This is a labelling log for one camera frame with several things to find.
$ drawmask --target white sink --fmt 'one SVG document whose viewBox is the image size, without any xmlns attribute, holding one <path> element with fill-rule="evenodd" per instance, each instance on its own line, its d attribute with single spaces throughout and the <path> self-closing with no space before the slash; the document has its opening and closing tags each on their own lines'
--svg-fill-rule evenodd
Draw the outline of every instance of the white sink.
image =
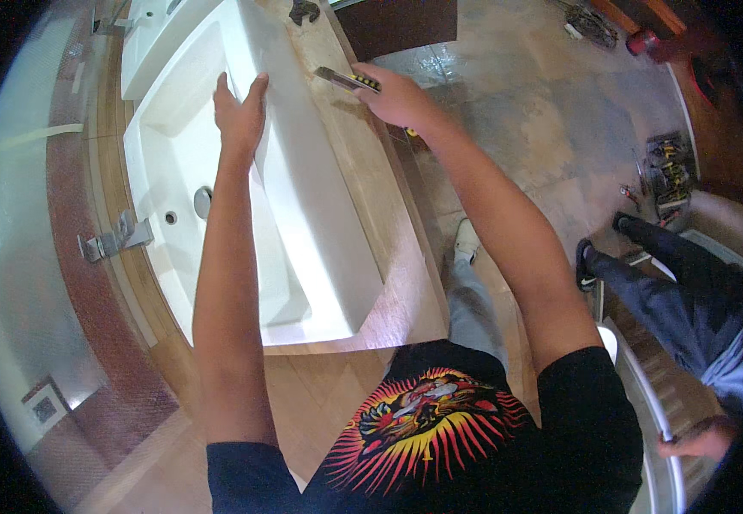
<svg viewBox="0 0 743 514">
<path fill-rule="evenodd" d="M 124 136 L 131 195 L 138 220 L 151 221 L 146 251 L 162 292 L 191 343 L 206 226 L 193 198 L 217 173 L 212 91 L 223 71 L 241 100 L 258 72 L 270 75 L 249 177 L 263 344 L 349 337 L 382 290 L 380 273 L 288 35 L 251 1 L 223 0 L 192 31 Z"/>
<path fill-rule="evenodd" d="M 129 19 L 134 26 L 123 42 L 120 97 L 139 100 L 174 55 L 220 0 L 133 0 Z"/>
</svg>

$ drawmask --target dark pants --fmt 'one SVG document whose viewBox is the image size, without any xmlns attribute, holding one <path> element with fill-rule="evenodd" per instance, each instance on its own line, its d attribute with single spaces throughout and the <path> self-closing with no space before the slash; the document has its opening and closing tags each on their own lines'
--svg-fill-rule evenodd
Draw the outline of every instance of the dark pants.
<svg viewBox="0 0 743 514">
<path fill-rule="evenodd" d="M 630 219 L 622 232 L 663 262 L 677 282 L 647 276 L 598 251 L 586 259 L 588 272 L 699 379 L 743 327 L 743 270 L 643 220 Z"/>
</svg>

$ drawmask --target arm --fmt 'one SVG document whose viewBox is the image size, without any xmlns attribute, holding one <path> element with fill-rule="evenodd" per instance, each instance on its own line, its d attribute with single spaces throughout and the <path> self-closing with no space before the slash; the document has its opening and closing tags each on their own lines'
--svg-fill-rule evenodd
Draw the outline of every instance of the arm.
<svg viewBox="0 0 743 514">
<path fill-rule="evenodd" d="M 208 443 L 277 444 L 263 369 L 249 168 L 263 133 L 269 78 L 240 105 L 226 75 L 214 91 L 222 149 L 197 278 L 192 333 Z"/>
<path fill-rule="evenodd" d="M 411 80 L 355 65 L 382 93 L 355 95 L 388 123 L 418 132 L 448 172 L 482 245 L 517 298 L 538 373 L 562 356 L 602 346 L 574 273 L 546 217 Z"/>
</svg>

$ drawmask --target graphic print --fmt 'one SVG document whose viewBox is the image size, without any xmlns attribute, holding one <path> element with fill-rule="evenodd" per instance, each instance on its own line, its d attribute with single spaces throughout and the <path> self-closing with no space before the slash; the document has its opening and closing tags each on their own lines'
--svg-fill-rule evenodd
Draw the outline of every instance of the graphic print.
<svg viewBox="0 0 743 514">
<path fill-rule="evenodd" d="M 323 466 L 334 488 L 385 496 L 411 475 L 454 473 L 486 459 L 531 416 L 505 391 L 449 368 L 382 383 L 338 437 Z"/>
</svg>

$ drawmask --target white sneaker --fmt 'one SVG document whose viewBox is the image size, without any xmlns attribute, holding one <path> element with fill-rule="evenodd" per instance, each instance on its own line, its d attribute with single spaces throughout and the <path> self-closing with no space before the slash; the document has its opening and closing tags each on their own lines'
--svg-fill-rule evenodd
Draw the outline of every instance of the white sneaker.
<svg viewBox="0 0 743 514">
<path fill-rule="evenodd" d="M 474 231 L 469 218 L 460 221 L 457 227 L 457 240 L 455 241 L 455 261 L 465 259 L 469 264 L 474 262 L 477 251 L 480 249 L 480 238 Z"/>
</svg>

